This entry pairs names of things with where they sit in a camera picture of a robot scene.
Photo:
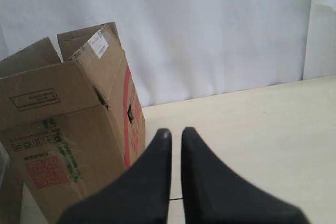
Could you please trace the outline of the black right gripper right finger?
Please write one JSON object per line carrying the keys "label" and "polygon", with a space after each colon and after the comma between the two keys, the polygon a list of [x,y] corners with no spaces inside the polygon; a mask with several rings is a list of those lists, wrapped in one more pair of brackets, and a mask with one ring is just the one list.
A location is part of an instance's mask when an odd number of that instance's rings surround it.
{"label": "black right gripper right finger", "polygon": [[300,208],[236,174],[193,127],[182,133],[181,185],[186,223],[309,223]]}

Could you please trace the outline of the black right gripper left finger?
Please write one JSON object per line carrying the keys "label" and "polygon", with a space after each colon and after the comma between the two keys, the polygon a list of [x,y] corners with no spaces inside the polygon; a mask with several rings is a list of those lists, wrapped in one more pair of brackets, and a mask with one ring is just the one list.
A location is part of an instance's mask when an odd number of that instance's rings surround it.
{"label": "black right gripper left finger", "polygon": [[158,129],[138,160],[117,180],[68,208],[58,223],[167,223],[172,135]]}

